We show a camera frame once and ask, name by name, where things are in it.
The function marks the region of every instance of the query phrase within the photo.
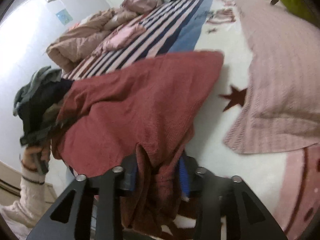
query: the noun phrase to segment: red towel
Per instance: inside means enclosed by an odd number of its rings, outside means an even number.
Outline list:
[[[74,82],[58,121],[79,120],[53,140],[55,157],[93,177],[135,152],[137,189],[121,200],[122,223],[160,236],[180,204],[175,167],[222,64],[220,52],[172,53]]]

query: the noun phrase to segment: silver screw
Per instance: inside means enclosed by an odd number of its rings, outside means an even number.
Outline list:
[[[122,168],[121,166],[116,166],[116,167],[114,167],[114,168],[112,169],[112,171],[113,171],[114,173],[120,173],[120,172],[123,171],[123,168]]]
[[[86,179],[87,179],[87,176],[83,174],[76,176],[77,181],[85,181]]]
[[[236,183],[242,182],[242,179],[241,179],[240,176],[233,176],[233,177],[232,177],[232,180],[233,180],[233,182],[236,182]]]
[[[198,167],[197,169],[196,169],[196,174],[199,174],[199,175],[203,175],[203,174],[205,174],[207,172],[207,170],[206,170],[206,168],[204,168],[204,167]]]

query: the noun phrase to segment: star print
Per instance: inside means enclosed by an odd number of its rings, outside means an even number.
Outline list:
[[[227,111],[233,106],[240,105],[241,107],[244,106],[244,99],[245,95],[247,94],[247,89],[243,89],[241,91],[238,90],[238,88],[230,85],[231,87],[231,94],[229,95],[219,95],[220,97],[224,99],[230,100],[229,104],[223,109],[224,111]]]

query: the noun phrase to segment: pink knitted blanket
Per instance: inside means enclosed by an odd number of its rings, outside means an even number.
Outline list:
[[[269,0],[236,0],[254,54],[240,116],[225,137],[238,153],[320,142],[320,30]]]

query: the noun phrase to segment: bed sheet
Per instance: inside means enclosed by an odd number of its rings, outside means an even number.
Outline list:
[[[208,11],[221,8],[231,8],[236,22],[206,23]],[[225,6],[221,0],[179,0],[165,4],[130,24],[137,22],[144,25],[147,32],[127,48],[108,52],[99,58],[88,57],[65,77],[74,80],[90,78],[162,53],[223,51],[225,61],[220,78],[195,118],[195,136],[188,143],[186,152],[195,157],[199,165],[218,176],[241,176],[273,214],[288,238],[296,239],[319,207],[319,202],[315,201],[319,195],[316,187],[320,184],[319,168],[314,164],[320,158],[320,146],[289,153],[239,155],[222,142],[241,107],[235,105],[223,111],[229,102],[219,95],[230,94],[231,86],[237,96],[247,88],[248,67],[252,60],[236,6]],[[192,228],[195,222],[180,215],[175,220],[176,227],[180,229]],[[163,231],[173,234],[167,226],[163,226]]]

